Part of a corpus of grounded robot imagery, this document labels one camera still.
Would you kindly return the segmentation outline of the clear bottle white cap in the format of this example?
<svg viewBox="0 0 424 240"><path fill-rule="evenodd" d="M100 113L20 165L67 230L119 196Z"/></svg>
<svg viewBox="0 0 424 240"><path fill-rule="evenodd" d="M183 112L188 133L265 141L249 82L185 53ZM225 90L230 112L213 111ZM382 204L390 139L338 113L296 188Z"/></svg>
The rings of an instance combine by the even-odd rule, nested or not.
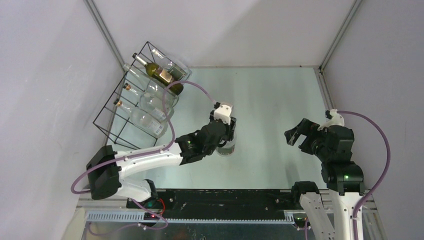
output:
<svg viewBox="0 0 424 240"><path fill-rule="evenodd" d="M235 151L236 141L237 141L237 134L235 133L231 141L227 141L226 144L222 147L217 147L215 151L217 152L218 155L222 157L229 157Z"/></svg>

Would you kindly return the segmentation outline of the clear bottle black cap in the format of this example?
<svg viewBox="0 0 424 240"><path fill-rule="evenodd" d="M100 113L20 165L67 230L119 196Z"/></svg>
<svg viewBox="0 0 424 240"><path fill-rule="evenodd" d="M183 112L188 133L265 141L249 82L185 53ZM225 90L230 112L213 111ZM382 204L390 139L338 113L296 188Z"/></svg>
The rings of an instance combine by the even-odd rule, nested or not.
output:
<svg viewBox="0 0 424 240"><path fill-rule="evenodd" d="M128 83L125 83L123 85L123 89L137 96L138 106L142 110L149 113L156 120L160 122L164 122L166 120L165 110L167 111L167 115L169 118L174 115L173 107L168 107L166 105L166 108L164 108L162 100L160 100L154 94L137 90L135 87L131 86Z"/></svg>

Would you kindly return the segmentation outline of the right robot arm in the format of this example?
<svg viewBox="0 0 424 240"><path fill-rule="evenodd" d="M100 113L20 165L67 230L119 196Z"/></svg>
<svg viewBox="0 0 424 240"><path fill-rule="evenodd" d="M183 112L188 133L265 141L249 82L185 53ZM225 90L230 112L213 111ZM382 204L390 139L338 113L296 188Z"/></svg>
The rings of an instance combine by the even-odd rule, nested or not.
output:
<svg viewBox="0 0 424 240"><path fill-rule="evenodd" d="M364 174L354 163L352 146L354 132L342 125L319 125L306 118L284 133L287 144L293 146L305 136L299 148L316 156L321 162L321 175L328 189L334 220L324 208L323 197L312 181L298 181L292 187L291 204L306 214L304 227L311 228L317 240L362 240L361 210L356 210L365 193Z"/></svg>

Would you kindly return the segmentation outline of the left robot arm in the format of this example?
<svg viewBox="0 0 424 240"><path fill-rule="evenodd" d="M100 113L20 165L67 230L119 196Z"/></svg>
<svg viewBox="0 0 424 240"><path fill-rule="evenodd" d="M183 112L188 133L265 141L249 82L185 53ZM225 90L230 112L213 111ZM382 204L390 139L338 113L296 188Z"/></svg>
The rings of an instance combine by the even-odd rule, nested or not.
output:
<svg viewBox="0 0 424 240"><path fill-rule="evenodd" d="M210 116L210 122L195 132L176 138L169 148L165 145L133 151L115 151L111 145L101 147L86 165L88 185L93 200L112 196L133 199L145 208L158 202L154 182L129 177L151 169L181 166L201 161L217 148L233 140L237 119L229 122Z"/></svg>

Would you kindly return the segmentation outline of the clear bottle copper cap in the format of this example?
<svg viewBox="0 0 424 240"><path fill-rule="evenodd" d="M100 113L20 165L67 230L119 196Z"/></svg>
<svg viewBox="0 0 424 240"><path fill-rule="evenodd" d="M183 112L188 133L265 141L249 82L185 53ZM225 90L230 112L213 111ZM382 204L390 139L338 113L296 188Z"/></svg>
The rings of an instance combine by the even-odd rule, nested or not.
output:
<svg viewBox="0 0 424 240"><path fill-rule="evenodd" d="M153 137L158 139L166 133L168 124L157 120L145 110L123 102L119 98L117 98L113 104L119 109L123 110L129 116L129 121L134 126L152 135Z"/></svg>

